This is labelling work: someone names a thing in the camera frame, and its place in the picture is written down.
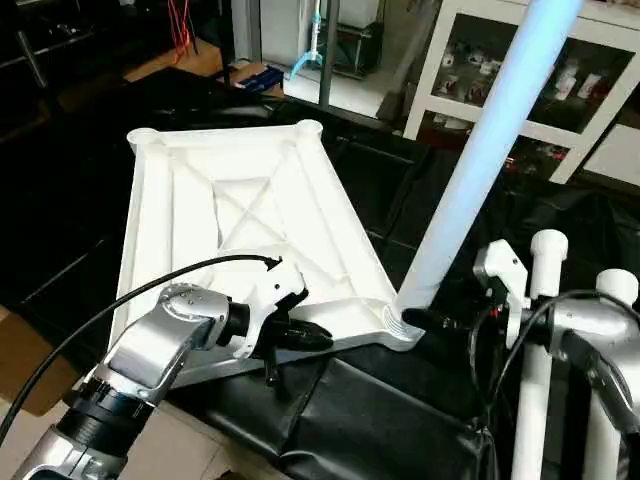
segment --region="tiled floor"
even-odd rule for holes
[[[0,419],[8,404],[0,400]],[[44,417],[21,412],[0,449],[0,479],[9,479],[51,423],[66,407],[58,404]],[[287,480],[259,455],[174,407],[163,404],[129,452],[122,480],[213,480],[227,470],[247,480]]]

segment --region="glass cabinet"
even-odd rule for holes
[[[416,138],[425,111],[480,118],[526,3],[443,1],[405,137]],[[562,158],[554,154],[555,165],[546,162],[555,168],[539,169],[552,181],[568,180],[640,79],[640,9],[621,8],[585,2],[521,132],[521,139],[563,149]],[[625,25],[616,24],[622,18]]]

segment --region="white plastic tray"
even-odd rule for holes
[[[207,258],[260,253],[293,260],[309,297],[291,315],[328,329],[334,349],[413,342],[388,330],[395,291],[347,198],[320,134],[322,125],[158,132],[133,130],[136,155],[118,296]],[[259,262],[184,275],[242,302]],[[158,287],[120,308],[110,343],[156,303]],[[278,352],[279,361],[302,354]],[[194,352],[176,386],[258,368],[230,351]]]

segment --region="red wire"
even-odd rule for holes
[[[189,12],[189,0],[184,2],[184,10],[182,12],[182,22],[180,14],[174,3],[174,0],[167,0],[169,10],[169,24],[171,26],[171,39],[176,50],[174,63],[178,63],[180,58],[187,52],[191,43],[191,36],[187,27],[187,16]]]

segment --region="white pole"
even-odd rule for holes
[[[531,240],[533,269],[529,295],[555,297],[569,242],[557,230],[542,230]],[[539,480],[547,426],[551,356],[544,347],[526,345],[520,380],[520,400],[513,447],[513,480]]]
[[[605,270],[596,279],[596,289],[632,305],[638,298],[638,279],[626,270]],[[593,394],[589,405],[583,480],[615,480],[619,453],[620,433],[611,424],[597,395]]]
[[[391,323],[416,341],[401,321],[410,307],[428,307],[511,147],[547,81],[583,0],[531,0],[483,113],[429,224],[392,305]]]

